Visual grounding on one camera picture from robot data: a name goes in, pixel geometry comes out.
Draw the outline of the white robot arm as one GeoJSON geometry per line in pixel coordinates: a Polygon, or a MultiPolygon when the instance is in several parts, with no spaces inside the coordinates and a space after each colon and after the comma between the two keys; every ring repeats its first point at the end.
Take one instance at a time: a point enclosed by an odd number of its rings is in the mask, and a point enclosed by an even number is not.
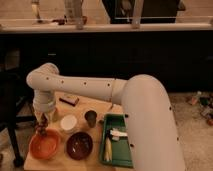
{"type": "Polygon", "coordinates": [[[33,107],[47,113],[55,109],[57,91],[120,105],[124,114],[135,171],[186,171],[173,110],[162,83],[140,74],[118,78],[71,77],[45,63],[26,77],[34,90],[33,107]]]}

